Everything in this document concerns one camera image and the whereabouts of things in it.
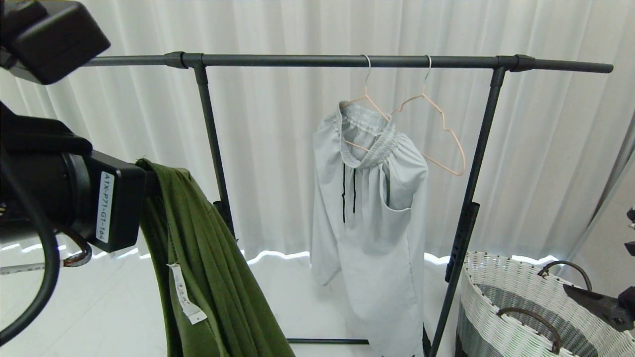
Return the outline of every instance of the woven basket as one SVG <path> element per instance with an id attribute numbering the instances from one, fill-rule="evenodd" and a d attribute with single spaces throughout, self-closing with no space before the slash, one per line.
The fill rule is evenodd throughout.
<path id="1" fill-rule="evenodd" d="M 580 307 L 562 287 L 571 283 L 549 276 L 545 268 L 468 253 L 461 272 L 456 356 L 635 357 L 629 333 L 615 331 Z"/>

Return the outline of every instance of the floor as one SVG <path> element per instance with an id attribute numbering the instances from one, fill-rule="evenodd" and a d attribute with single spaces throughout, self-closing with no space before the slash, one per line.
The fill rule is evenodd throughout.
<path id="1" fill-rule="evenodd" d="M 63 257 L 70 248 L 62 246 Z M 42 259 L 37 245 L 4 245 L 2 266 Z M 428 333 L 436 327 L 445 283 L 445 264 L 426 260 L 430 281 L 425 321 Z M 264 253 L 250 266 L 287 337 L 363 339 L 352 316 L 341 276 L 327 287 L 310 274 L 306 253 L 285 257 Z M 31 302 L 42 272 L 0 278 L 0 325 L 5 327 Z M 453 356 L 456 314 L 451 315 L 439 357 Z M 368 346 L 293 345 L 298 357 L 376 356 Z M 79 268 L 64 268 L 43 313 L 22 334 L 2 347 L 2 357 L 18 356 L 166 356 L 163 316 L 148 255 L 99 253 Z"/>

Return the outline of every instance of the silver hanger hook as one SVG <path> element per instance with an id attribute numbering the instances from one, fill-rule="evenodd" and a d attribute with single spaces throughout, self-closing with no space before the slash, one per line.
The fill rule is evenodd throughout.
<path id="1" fill-rule="evenodd" d="M 373 69 L 373 66 L 370 64 L 370 57 L 366 56 L 366 55 L 362 55 L 364 57 L 366 57 L 367 61 L 368 61 L 368 73 L 366 74 L 366 81 L 364 81 L 364 86 L 368 86 L 368 77 L 370 77 L 370 71 Z"/>
<path id="2" fill-rule="evenodd" d="M 426 57 L 428 58 L 428 71 L 425 73 L 425 77 L 424 77 L 424 88 L 425 88 L 425 82 L 428 80 L 428 76 L 430 75 L 430 70 L 432 69 L 432 57 L 426 55 Z"/>

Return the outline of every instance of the basket handle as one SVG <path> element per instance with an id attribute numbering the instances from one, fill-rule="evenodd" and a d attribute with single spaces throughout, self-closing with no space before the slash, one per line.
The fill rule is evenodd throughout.
<path id="1" fill-rule="evenodd" d="M 587 275 L 587 273 L 584 271 L 584 269 L 582 269 L 579 265 L 568 262 L 566 260 L 556 260 L 555 262 L 551 262 L 549 264 L 547 264 L 544 268 L 542 268 L 539 272 L 538 275 L 544 277 L 545 275 L 549 275 L 549 269 L 552 266 L 556 266 L 558 264 L 564 264 L 564 265 L 568 265 L 572 268 L 574 268 L 575 270 L 579 271 L 580 274 L 582 274 L 582 277 L 584 278 L 584 283 L 587 285 L 587 290 L 588 291 L 592 291 L 591 288 L 591 279 L 589 279 L 589 276 Z"/>
<path id="2" fill-rule="evenodd" d="M 512 312 L 531 316 L 532 318 L 535 318 L 536 320 L 541 322 L 543 325 L 545 325 L 549 329 L 549 331 L 551 331 L 551 334 L 553 334 L 553 337 L 554 337 L 554 342 L 553 342 L 553 345 L 551 346 L 551 353 L 560 354 L 560 345 L 562 345 L 562 342 L 560 339 L 560 335 L 558 334 L 558 331 L 552 324 L 547 322 L 547 320 L 545 320 L 543 317 L 541 317 L 537 313 L 534 313 L 525 309 L 520 309 L 518 307 L 505 307 L 503 309 L 498 310 L 496 315 L 498 317 L 501 317 L 506 313 L 512 313 Z"/>

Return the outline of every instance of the curtain fold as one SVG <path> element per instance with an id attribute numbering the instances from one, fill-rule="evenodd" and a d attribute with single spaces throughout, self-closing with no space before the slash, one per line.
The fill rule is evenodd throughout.
<path id="1" fill-rule="evenodd" d="M 508 74 L 475 201 L 471 249 L 567 256 L 592 219 L 635 110 L 632 1 L 84 1 L 110 39 L 103 55 L 196 53 L 512 55 L 613 63 L 610 75 Z M 373 69 L 385 112 L 419 94 L 427 69 Z M 308 249 L 312 132 L 339 100 L 363 93 L 366 69 L 207 69 L 236 234 L 262 250 Z M 491 71 L 433 69 L 426 93 L 472 163 Z M 87 67 L 42 87 L 0 72 L 14 112 L 62 120 L 95 149 L 190 170 L 210 201 L 217 184 L 192 70 Z M 399 130 L 451 167 L 460 156 L 424 101 L 396 114 Z M 447 255 L 468 175 L 430 164 L 427 251 Z M 138 242 L 139 254 L 147 253 Z"/>

